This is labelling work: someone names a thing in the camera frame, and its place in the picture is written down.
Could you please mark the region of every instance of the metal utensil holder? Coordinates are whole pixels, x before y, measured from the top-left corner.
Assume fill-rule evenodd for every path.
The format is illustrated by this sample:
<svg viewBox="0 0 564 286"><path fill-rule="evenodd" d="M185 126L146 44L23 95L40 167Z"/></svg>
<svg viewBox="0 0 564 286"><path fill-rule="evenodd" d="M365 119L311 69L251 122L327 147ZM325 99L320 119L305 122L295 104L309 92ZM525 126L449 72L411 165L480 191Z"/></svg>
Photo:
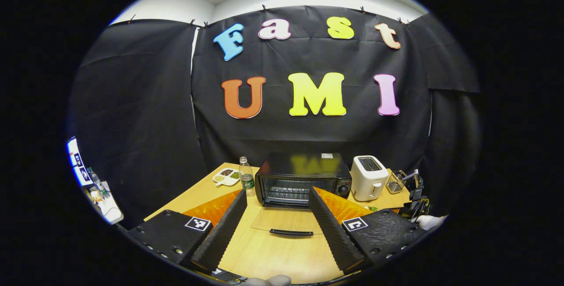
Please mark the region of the metal utensil holder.
<svg viewBox="0 0 564 286"><path fill-rule="evenodd" d="M386 183L386 188L391 194L400 193L405 186L405 180L403 180L407 175L402 170L392 171L390 177Z"/></svg>

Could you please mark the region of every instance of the black handle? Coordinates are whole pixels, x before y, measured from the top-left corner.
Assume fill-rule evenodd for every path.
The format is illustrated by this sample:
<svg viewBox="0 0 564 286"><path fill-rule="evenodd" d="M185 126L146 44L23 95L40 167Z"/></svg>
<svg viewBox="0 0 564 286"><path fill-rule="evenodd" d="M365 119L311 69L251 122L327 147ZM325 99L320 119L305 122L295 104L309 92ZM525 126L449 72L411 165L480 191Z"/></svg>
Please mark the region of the black handle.
<svg viewBox="0 0 564 286"><path fill-rule="evenodd" d="M284 234L284 235L298 235L298 236L312 236L314 232L307 232L304 230L278 230L270 229L270 233Z"/></svg>

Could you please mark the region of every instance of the tabletop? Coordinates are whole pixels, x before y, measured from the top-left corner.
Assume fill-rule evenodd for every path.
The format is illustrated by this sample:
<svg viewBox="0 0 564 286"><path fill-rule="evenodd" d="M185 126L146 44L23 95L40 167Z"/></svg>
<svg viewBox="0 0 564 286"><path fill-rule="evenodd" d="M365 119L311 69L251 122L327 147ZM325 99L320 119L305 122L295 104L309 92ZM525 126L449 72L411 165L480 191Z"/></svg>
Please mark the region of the tabletop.
<svg viewBox="0 0 564 286"><path fill-rule="evenodd" d="M159 210L147 216L147 221L165 209L185 212L224 194L240 191L241 183L215 186L212 176L224 168L238 169L237 164L223 163L198 183ZM254 174L258 167L252 167ZM386 189L378 199L359 202L349 194L349 201L361 206L401 208L409 202L409 192L403 189L390 194ZM313 236L289 238L268 232L280 230L308 230ZM293 284L325 282L343 276L331 254L315 217L309 210L264 208L256 196L247 197L247 208L223 255L219 268L248 278L268 279L278 274L290 276Z"/></svg>

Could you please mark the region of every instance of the pink letter i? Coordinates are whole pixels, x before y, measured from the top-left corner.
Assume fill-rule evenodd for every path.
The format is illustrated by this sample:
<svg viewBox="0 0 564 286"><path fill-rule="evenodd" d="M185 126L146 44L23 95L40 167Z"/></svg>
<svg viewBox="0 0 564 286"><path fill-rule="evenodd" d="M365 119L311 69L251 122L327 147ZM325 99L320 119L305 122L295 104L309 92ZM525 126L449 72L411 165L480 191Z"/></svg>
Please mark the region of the pink letter i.
<svg viewBox="0 0 564 286"><path fill-rule="evenodd" d="M379 115L398 115L399 107L395 105L395 94L393 93L395 77L389 74L377 74L374 76L374 81L380 87Z"/></svg>

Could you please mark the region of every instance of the white toaster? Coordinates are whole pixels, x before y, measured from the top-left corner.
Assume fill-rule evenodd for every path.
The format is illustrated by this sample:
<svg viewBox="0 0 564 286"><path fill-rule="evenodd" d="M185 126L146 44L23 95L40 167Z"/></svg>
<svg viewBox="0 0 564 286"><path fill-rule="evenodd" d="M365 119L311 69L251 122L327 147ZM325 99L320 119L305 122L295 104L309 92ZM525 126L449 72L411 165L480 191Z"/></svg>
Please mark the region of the white toaster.
<svg viewBox="0 0 564 286"><path fill-rule="evenodd" d="M374 156L356 156L352 160L351 192L358 201L377 199L386 185L388 171Z"/></svg>

